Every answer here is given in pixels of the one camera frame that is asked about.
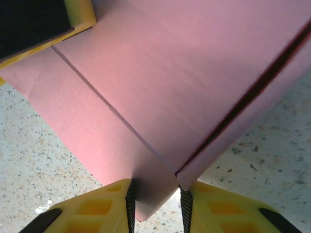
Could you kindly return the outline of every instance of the black rubber pad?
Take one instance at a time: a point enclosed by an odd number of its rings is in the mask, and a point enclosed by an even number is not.
[[[279,213],[265,208],[260,208],[259,211],[269,222],[271,222],[281,233],[302,233],[293,224]]]
[[[183,216],[184,233],[190,233],[193,198],[190,191],[180,188],[180,205]]]
[[[132,179],[130,186],[128,187],[126,197],[126,212],[129,233],[134,233],[135,226],[135,180]]]
[[[64,0],[0,0],[0,62],[72,30]]]
[[[52,209],[38,215],[19,233],[43,233],[62,213],[61,209]]]

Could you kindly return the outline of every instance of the cardboard box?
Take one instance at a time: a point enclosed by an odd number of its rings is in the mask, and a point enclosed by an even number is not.
[[[309,0],[95,1],[93,29],[0,76],[104,185],[136,178],[145,220],[310,69],[310,9]]]

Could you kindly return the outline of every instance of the black grip surface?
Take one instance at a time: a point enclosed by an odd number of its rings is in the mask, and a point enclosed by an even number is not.
[[[183,217],[184,233],[190,233],[193,198],[190,191],[180,188],[180,205]]]
[[[132,179],[132,182],[127,190],[126,197],[126,212],[127,212],[127,222],[129,233],[134,233],[135,226],[135,180]]]
[[[268,210],[265,208],[260,208],[259,211],[269,222],[271,222],[281,233],[302,233],[293,224],[291,224],[286,218],[281,214]]]
[[[52,209],[38,215],[19,233],[43,233],[62,213],[61,209]]]

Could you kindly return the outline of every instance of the yellow frame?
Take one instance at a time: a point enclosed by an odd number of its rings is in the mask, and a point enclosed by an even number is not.
[[[68,12],[70,24],[72,27],[74,27],[74,31],[5,60],[4,62],[0,63],[0,68],[18,62],[96,24],[94,8],[91,0],[64,0],[64,2]],[[4,83],[4,80],[0,77],[0,85]]]

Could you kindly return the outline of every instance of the terrazzo floor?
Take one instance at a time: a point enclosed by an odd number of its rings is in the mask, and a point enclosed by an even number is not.
[[[311,232],[311,73],[199,179],[277,208]],[[8,84],[0,87],[0,233],[19,232],[51,205],[101,187]],[[183,232],[179,193],[138,233]]]

